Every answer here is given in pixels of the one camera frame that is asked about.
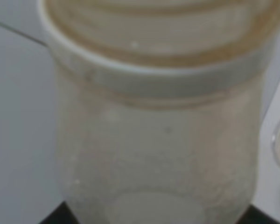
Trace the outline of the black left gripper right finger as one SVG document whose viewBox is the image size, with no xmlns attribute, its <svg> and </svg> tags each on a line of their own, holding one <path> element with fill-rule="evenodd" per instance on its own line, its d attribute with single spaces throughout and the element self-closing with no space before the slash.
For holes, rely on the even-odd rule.
<svg viewBox="0 0 280 224">
<path fill-rule="evenodd" d="M 254 206 L 250 206 L 241 217 L 241 224 L 280 224 Z"/>
</svg>

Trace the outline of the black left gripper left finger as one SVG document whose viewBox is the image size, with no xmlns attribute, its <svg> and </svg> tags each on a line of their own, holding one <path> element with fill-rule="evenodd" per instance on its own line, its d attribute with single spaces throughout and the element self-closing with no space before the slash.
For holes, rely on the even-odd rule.
<svg viewBox="0 0 280 224">
<path fill-rule="evenodd" d="M 78 221 L 67 204 L 62 203 L 40 224 L 78 224 Z"/>
</svg>

